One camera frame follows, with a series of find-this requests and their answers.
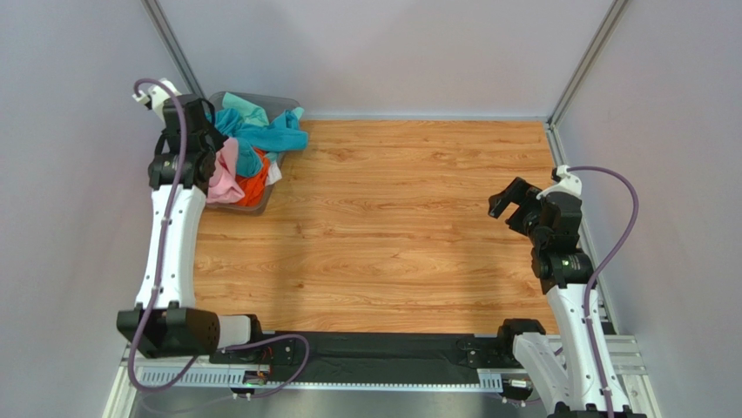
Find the pink t shirt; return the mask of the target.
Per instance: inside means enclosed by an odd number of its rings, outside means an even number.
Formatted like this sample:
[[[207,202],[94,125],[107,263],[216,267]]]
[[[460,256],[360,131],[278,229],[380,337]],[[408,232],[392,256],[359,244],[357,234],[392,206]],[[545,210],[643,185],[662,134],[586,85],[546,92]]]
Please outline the pink t shirt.
[[[232,204],[245,197],[236,179],[239,143],[228,138],[216,153],[215,170],[208,184],[207,204]]]

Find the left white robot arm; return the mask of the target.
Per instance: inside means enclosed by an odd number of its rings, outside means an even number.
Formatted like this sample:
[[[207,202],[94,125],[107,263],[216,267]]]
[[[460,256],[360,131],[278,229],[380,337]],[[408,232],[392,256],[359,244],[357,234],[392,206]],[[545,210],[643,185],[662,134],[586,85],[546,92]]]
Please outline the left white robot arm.
[[[117,329],[145,358],[211,355],[250,343],[252,314],[198,309],[194,290],[197,232],[216,152],[226,141],[214,106],[193,94],[165,100],[165,127],[148,166],[152,236],[135,307],[118,312]]]

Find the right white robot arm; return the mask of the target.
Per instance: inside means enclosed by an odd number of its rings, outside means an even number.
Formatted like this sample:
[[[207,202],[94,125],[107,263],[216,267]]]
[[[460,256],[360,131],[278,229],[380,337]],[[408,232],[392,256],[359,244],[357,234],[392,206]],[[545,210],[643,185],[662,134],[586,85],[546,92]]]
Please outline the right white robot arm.
[[[593,263],[579,246],[582,185],[565,175],[541,190],[521,178],[489,197],[489,216],[515,211],[508,227],[531,244],[531,268],[556,319],[561,351],[537,320],[506,320],[499,335],[524,367],[549,417],[637,417],[600,324]]]

